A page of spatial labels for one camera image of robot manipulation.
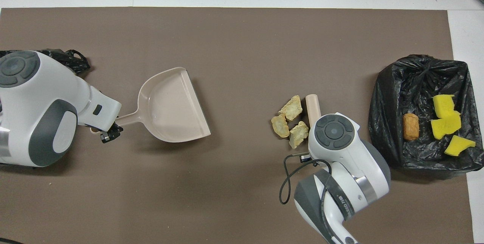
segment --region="brown table surface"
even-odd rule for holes
[[[317,94],[323,114],[349,116],[368,139],[380,70],[409,54],[452,59],[446,11],[2,9],[0,50],[44,48],[87,56],[85,80],[119,101],[121,115],[152,75],[187,68],[212,134],[170,144],[135,124],[102,144],[79,127],[57,163],[1,166],[0,237],[29,244],[322,243],[292,201],[278,201],[282,160],[307,142],[292,150],[271,117],[293,95]],[[389,194],[345,226],[361,243],[473,242],[465,176],[392,171]]]

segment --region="dustpan pan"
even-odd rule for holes
[[[159,140],[186,142],[210,135],[185,68],[176,67],[148,79],[138,94],[138,109],[116,118],[124,127],[141,122]]]

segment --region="trash bag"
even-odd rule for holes
[[[432,133],[430,120],[438,119],[432,97],[438,94],[454,95],[462,122],[454,135],[476,142],[458,157],[444,154],[453,134],[437,140]],[[403,139],[405,113],[419,118],[420,136],[414,141]],[[368,128],[372,144],[389,166],[410,175],[444,180],[484,166],[474,91],[467,64],[462,61],[413,54],[387,66],[375,83]]]
[[[15,51],[18,50],[0,51],[0,58]],[[57,60],[62,63],[62,65],[71,68],[76,75],[79,75],[90,68],[86,57],[73,49],[67,50],[66,52],[61,49],[42,49],[37,51]]]

